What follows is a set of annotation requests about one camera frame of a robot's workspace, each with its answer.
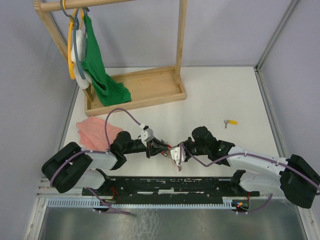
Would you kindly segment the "keyring bunch with coloured tags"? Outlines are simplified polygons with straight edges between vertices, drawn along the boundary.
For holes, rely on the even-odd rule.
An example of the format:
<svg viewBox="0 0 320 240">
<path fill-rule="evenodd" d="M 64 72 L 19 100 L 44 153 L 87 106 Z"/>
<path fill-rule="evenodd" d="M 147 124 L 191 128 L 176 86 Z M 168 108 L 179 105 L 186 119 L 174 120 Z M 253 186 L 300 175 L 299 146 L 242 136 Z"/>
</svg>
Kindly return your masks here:
<svg viewBox="0 0 320 240">
<path fill-rule="evenodd" d="M 184 162 L 185 155 L 183 153 L 183 144 L 180 142 L 178 145 L 172 146 L 165 141 L 161 141 L 165 144 L 166 149 L 161 151 L 161 155 L 170 159 L 174 167 L 178 169 L 178 172 L 182 171 L 182 163 Z"/>
</svg>

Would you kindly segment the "yellow tag key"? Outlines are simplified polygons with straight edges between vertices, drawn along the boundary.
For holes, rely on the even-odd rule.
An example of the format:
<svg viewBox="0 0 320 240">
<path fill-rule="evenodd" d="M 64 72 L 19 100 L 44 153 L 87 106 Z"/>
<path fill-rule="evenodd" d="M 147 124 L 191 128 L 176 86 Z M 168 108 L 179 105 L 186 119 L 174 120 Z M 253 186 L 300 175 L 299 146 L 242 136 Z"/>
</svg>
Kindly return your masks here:
<svg viewBox="0 0 320 240">
<path fill-rule="evenodd" d="M 238 125 L 238 122 L 236 120 L 225 119 L 223 122 L 225 129 L 228 127 L 228 125 Z"/>
</svg>

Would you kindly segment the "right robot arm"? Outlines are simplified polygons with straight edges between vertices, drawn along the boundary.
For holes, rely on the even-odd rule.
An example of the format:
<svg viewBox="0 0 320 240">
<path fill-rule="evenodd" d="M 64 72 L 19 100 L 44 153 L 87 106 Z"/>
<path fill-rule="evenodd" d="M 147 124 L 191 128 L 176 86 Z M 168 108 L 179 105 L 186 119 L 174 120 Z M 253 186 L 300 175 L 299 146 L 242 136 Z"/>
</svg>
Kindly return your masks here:
<svg viewBox="0 0 320 240">
<path fill-rule="evenodd" d="M 229 183 L 236 196 L 244 192 L 260 192 L 285 196 L 292 204 L 309 209 L 320 194 L 320 176 L 299 155 L 272 157 L 248 151 L 234 143 L 217 140 L 205 127 L 195 128 L 191 137 L 170 148 L 170 158 L 181 166 L 190 158 L 207 156 L 210 163 L 236 169 L 235 180 Z"/>
</svg>

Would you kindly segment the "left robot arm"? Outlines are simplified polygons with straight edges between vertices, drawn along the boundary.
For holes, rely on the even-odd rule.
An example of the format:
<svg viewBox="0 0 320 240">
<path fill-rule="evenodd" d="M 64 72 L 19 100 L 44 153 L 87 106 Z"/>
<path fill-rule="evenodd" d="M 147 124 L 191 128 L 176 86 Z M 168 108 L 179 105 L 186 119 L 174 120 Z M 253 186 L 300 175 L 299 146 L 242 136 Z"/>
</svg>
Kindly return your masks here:
<svg viewBox="0 0 320 240">
<path fill-rule="evenodd" d="M 128 154 L 145 153 L 150 158 L 170 148 L 168 143 L 154 137 L 150 129 L 143 130 L 139 139 L 132 139 L 129 132 L 121 131 L 107 151 L 82 150 L 76 142 L 70 142 L 47 160 L 41 171 L 50 186 L 61 194 L 82 187 L 106 195 L 111 183 L 100 171 L 118 170 L 127 162 Z"/>
</svg>

